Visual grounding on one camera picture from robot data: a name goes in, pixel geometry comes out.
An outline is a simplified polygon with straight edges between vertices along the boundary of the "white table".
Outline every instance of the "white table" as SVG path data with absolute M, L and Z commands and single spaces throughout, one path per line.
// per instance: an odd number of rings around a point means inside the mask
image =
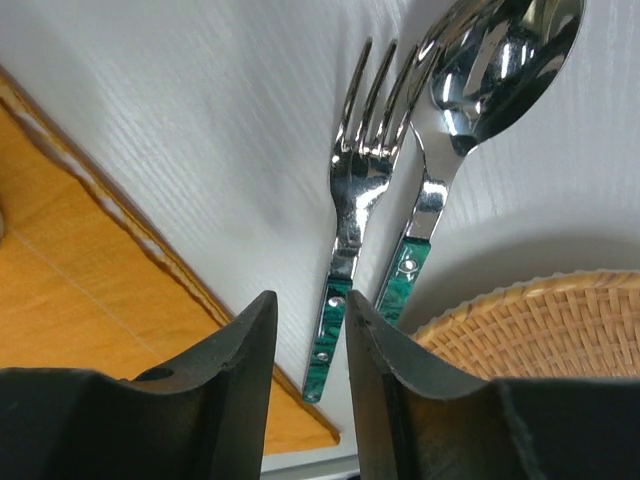
M 346 84 L 366 36 L 371 73 L 389 39 L 406 52 L 421 38 L 439 3 L 0 0 L 0 64 L 232 311 L 277 291 L 276 361 L 300 386 L 333 236 L 327 162 Z M 535 275 L 640 268 L 639 32 L 639 2 L 588 2 L 558 81 L 462 168 L 404 328 Z M 409 150 L 398 175 L 415 184 Z M 367 295 L 406 191 L 396 185 L 370 227 L 355 282 Z M 342 339 L 320 408 L 343 442 L 267 458 L 265 470 L 353 465 L 348 392 Z

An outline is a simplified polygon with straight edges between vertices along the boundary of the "woven basket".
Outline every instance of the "woven basket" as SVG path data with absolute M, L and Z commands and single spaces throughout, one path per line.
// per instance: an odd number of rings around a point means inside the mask
M 636 376 L 640 273 L 575 273 L 516 284 L 445 313 L 413 338 L 484 379 Z

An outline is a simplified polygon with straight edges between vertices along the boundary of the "fork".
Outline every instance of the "fork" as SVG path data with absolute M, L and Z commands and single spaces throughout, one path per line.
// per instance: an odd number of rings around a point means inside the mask
M 303 399 L 308 403 L 317 403 L 322 397 L 342 328 L 345 296 L 353 285 L 365 229 L 371 213 L 389 186 L 411 115 L 427 79 L 426 75 L 419 79 L 418 87 L 403 101 L 404 111 L 398 126 L 391 128 L 400 93 L 416 57 L 416 45 L 405 60 L 386 100 L 382 119 L 375 134 L 371 135 L 370 127 L 380 89 L 397 49 L 397 40 L 392 40 L 367 95 L 362 118 L 351 137 L 348 134 L 351 114 L 371 46 L 369 37 L 347 90 L 330 159 L 329 188 L 336 210 L 337 228 L 302 390 Z

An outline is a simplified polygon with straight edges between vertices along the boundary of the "spoon handle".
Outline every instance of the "spoon handle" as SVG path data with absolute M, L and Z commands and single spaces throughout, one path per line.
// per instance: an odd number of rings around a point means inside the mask
M 403 235 L 398 242 L 377 303 L 377 310 L 391 325 L 398 322 L 430 250 L 429 240 L 422 238 Z
M 302 397 L 307 403 L 318 403 L 322 398 L 331 360 L 336 351 L 342 329 L 345 299 L 351 290 L 351 280 L 329 276 L 325 284 L 322 312 L 316 330 L 307 374 L 302 387 Z

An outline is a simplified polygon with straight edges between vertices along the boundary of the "spoon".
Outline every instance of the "spoon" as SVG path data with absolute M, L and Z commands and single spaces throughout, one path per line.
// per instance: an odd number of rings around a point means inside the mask
M 424 37 L 411 77 L 431 70 L 412 118 L 424 170 L 377 299 L 389 323 L 397 323 L 429 254 L 462 162 L 547 90 L 578 36 L 585 1 L 458 0 Z

